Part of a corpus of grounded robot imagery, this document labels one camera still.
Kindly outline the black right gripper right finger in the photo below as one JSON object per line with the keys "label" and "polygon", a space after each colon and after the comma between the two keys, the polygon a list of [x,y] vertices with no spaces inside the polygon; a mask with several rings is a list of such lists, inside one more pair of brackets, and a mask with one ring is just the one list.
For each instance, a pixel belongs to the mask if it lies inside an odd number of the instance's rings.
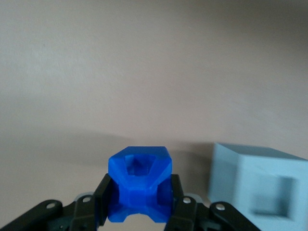
{"label": "black right gripper right finger", "polygon": [[194,197],[185,195],[180,177],[171,175],[173,207],[166,231],[258,231],[259,228],[227,202],[206,207]]}

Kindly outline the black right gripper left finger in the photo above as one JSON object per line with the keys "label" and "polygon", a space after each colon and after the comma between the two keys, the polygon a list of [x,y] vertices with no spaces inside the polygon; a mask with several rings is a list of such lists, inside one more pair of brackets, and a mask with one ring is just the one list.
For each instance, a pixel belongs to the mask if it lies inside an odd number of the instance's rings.
{"label": "black right gripper left finger", "polygon": [[104,176],[94,193],[80,196],[67,206],[46,200],[26,211],[2,231],[97,231],[108,215],[112,179]]}

